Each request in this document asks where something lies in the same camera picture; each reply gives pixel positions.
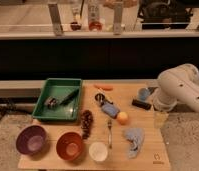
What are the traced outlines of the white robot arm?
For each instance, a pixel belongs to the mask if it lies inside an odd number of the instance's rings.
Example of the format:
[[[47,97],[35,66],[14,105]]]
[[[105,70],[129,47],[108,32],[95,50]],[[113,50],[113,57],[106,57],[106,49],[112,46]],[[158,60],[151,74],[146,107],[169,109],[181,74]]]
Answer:
[[[199,113],[199,70],[193,64],[182,64],[161,72],[157,77],[158,87],[152,94],[154,127],[163,126],[178,102],[183,102]]]

